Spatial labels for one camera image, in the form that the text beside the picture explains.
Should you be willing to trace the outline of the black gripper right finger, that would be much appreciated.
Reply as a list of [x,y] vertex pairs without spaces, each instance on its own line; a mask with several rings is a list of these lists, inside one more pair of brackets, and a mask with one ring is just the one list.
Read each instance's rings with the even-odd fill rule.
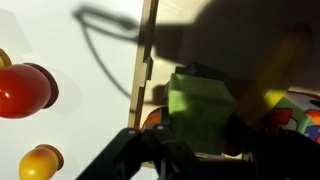
[[254,165],[258,180],[320,180],[320,145],[296,131],[273,136],[232,114],[225,138]]

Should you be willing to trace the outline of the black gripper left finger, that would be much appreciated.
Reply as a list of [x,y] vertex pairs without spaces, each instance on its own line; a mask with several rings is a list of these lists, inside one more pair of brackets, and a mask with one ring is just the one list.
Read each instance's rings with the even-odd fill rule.
[[196,178],[197,159],[162,124],[143,132],[122,129],[76,180],[130,180],[144,162],[152,162],[158,180],[192,180]]

